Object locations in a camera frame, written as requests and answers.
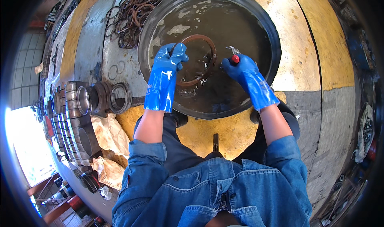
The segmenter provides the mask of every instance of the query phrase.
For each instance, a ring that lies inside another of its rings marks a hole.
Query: glove cuff
[[[280,103],[264,77],[260,72],[255,71],[255,69],[244,70],[239,75],[238,82],[251,97],[253,107],[257,111]]]
[[[176,71],[169,67],[152,70],[148,81],[144,109],[172,111]]]

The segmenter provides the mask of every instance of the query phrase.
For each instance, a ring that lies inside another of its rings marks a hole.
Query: bright light
[[[8,142],[13,143],[22,170],[31,186],[56,172],[43,124],[37,121],[35,114],[30,107],[12,111],[7,109],[5,112]]]

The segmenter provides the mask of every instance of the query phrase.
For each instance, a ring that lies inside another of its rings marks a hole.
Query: crumpled paper
[[[112,198],[112,193],[109,191],[108,186],[104,186],[101,191],[100,195],[106,200],[110,200]]]
[[[98,173],[98,181],[114,189],[121,190],[124,168],[110,159],[93,158],[92,169]]]
[[[35,67],[35,74],[38,74],[41,71],[43,71],[43,62],[41,62],[41,64],[39,66]]]
[[[128,159],[130,140],[117,121],[116,114],[108,114],[107,118],[91,115],[91,121],[100,148],[112,150]]]

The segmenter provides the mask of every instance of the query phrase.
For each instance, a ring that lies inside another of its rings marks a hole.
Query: red cap
[[[238,64],[238,63],[240,62],[240,58],[239,58],[239,56],[237,56],[237,55],[233,55],[232,58],[231,58],[231,60],[232,60],[234,63],[236,63],[236,64]]]

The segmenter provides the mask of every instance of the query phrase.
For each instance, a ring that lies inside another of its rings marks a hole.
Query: murky water
[[[204,80],[194,86],[176,86],[175,101],[188,109],[220,113],[244,104],[249,98],[242,87],[220,68],[222,59],[233,55],[229,46],[255,60],[264,76],[269,70],[271,45],[266,31],[255,16],[235,3],[223,0],[191,1],[174,9],[161,23],[153,35],[157,43],[151,44],[151,63],[159,45],[181,42],[193,34],[206,35],[217,50],[216,63],[207,71],[206,66],[211,59],[209,45],[203,40],[186,44],[189,62],[183,63],[177,79],[189,81],[197,75],[204,75]]]

